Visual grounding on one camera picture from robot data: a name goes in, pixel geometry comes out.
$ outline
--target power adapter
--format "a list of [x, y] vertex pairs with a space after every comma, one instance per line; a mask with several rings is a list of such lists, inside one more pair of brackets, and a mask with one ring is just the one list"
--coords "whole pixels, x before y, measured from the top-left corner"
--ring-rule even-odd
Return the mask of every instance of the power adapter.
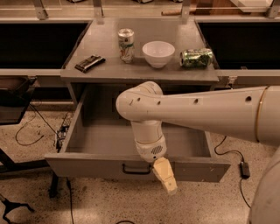
[[240, 163], [240, 168], [241, 168], [241, 176], [243, 179], [248, 179], [250, 177], [250, 169], [249, 169], [249, 164], [246, 162], [241, 162]]

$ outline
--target soda can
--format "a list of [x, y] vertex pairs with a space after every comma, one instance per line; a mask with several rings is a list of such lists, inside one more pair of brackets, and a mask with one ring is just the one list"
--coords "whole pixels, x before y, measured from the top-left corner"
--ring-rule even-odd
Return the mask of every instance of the soda can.
[[121, 29], [118, 32], [120, 58], [125, 63], [132, 62], [134, 58], [134, 32], [131, 29]]
[[207, 67], [212, 63], [213, 53], [211, 49], [191, 49], [180, 54], [180, 65], [182, 67]]

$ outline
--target drawer handle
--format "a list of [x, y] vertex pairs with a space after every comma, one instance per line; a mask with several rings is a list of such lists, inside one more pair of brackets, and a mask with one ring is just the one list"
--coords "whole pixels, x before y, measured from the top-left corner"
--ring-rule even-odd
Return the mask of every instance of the drawer handle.
[[147, 171], [126, 171], [125, 164], [122, 164], [122, 172], [125, 174], [132, 174], [132, 175], [148, 175], [151, 173], [151, 165], [149, 164], [147, 167]]

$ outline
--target gray drawer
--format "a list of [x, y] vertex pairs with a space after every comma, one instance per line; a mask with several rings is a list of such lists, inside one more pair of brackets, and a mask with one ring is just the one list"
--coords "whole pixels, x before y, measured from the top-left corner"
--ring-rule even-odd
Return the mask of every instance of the gray drawer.
[[[59, 177], [156, 179], [137, 153], [130, 122], [116, 111], [125, 84], [87, 84], [60, 153], [45, 159]], [[212, 157], [207, 132], [163, 124], [167, 157], [177, 180], [219, 182], [230, 166]]]

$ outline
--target white bowl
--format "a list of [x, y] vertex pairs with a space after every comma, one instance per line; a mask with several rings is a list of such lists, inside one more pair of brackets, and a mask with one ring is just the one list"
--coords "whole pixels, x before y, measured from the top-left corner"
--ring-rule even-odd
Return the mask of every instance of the white bowl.
[[143, 55], [147, 62], [156, 68], [164, 67], [175, 52], [175, 47], [164, 41], [152, 41], [142, 48]]

